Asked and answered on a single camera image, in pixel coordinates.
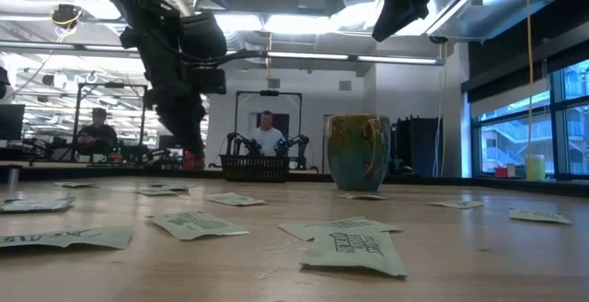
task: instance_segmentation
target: computer monitor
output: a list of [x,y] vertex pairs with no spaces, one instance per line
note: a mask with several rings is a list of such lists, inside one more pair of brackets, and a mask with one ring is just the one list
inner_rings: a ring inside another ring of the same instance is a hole
[[181,149],[183,148],[182,143],[172,135],[160,135],[159,136],[159,148],[160,149]]
[[22,139],[22,119],[24,115],[24,105],[0,104],[0,140],[15,141]]

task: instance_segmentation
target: green paper packet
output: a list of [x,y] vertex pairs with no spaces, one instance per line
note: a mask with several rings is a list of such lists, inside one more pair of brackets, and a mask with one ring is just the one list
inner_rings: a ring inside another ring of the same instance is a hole
[[366,230],[322,230],[301,262],[310,266],[365,267],[392,276],[407,271],[389,234]]
[[303,241],[309,241],[321,230],[338,230],[345,231],[348,229],[362,229],[373,232],[402,232],[397,226],[379,223],[366,219],[365,216],[358,216],[342,220],[320,222],[320,223],[303,223],[303,224],[282,224],[278,225],[287,233],[294,235]]
[[483,202],[475,201],[446,201],[446,202],[430,202],[429,205],[439,205],[445,207],[451,207],[455,209],[472,209],[484,205]]
[[335,197],[341,197],[341,198],[345,198],[348,200],[386,200],[387,197],[384,196],[379,196],[379,195],[373,195],[373,194],[350,194],[350,193],[345,193],[342,195],[335,195]]
[[187,191],[190,188],[194,187],[191,185],[183,185],[183,184],[166,184],[166,183],[152,183],[149,187],[155,187],[154,189],[159,189],[162,191]]
[[509,217],[512,219],[543,221],[551,223],[572,224],[571,220],[564,217],[564,215],[551,213],[546,211],[527,211],[527,210],[509,210]]
[[159,188],[142,189],[137,192],[142,195],[145,195],[145,196],[178,195],[178,192],[173,192],[173,191],[169,191],[169,190],[161,190]]
[[54,182],[54,186],[64,188],[82,188],[82,187],[94,187],[96,183],[93,182]]
[[32,235],[0,237],[0,248],[29,245],[65,248],[80,243],[123,250],[129,245],[132,236],[133,229],[131,227],[71,229]]
[[234,192],[210,194],[205,195],[204,198],[208,201],[235,206],[267,204],[264,200],[256,200],[251,197],[238,195]]
[[163,227],[177,239],[249,233],[242,226],[198,211],[173,215],[157,215],[151,221]]
[[61,211],[74,206],[74,201],[75,197],[73,196],[49,201],[16,200],[13,202],[0,204],[0,213]]

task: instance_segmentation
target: glass window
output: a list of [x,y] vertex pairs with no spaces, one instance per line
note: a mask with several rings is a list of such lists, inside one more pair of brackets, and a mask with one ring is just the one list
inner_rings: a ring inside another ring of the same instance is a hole
[[562,70],[566,99],[589,95],[589,59]]
[[589,174],[589,106],[567,110],[567,134],[571,174]]
[[[525,164],[528,119],[516,119],[482,126],[480,130],[482,171],[492,173],[507,164]],[[552,121],[549,114],[534,116],[532,122],[532,155],[544,155],[546,172],[554,173],[552,154]]]
[[[529,98],[522,99],[522,100],[516,101],[516,103],[509,104],[507,106],[504,106],[504,107],[499,108],[497,110],[493,110],[491,112],[487,112],[487,113],[479,116],[479,119],[482,122],[484,122],[488,119],[502,117],[507,114],[523,112],[523,111],[528,110],[529,103],[530,103]],[[541,107],[541,106],[546,106],[549,104],[550,104],[550,92],[548,90],[545,92],[541,92],[537,95],[534,95],[532,97],[532,109],[537,108],[537,107]]]

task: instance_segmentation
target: green ceramic mug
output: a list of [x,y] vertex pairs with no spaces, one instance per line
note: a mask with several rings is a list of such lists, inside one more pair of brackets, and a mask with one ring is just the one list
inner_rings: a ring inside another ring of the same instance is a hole
[[329,169],[338,189],[376,192],[387,175],[389,154],[388,117],[345,114],[329,118]]

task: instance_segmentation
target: seated man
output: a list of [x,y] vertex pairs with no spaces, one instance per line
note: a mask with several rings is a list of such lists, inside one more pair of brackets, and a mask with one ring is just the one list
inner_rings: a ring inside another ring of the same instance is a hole
[[266,110],[261,114],[260,127],[256,128],[251,135],[261,145],[261,153],[264,156],[276,156],[274,146],[283,138],[283,133],[272,128],[272,112]]
[[117,132],[104,123],[107,112],[102,108],[92,110],[92,124],[85,126],[78,133],[78,151],[82,155],[110,155],[112,148],[117,146]]

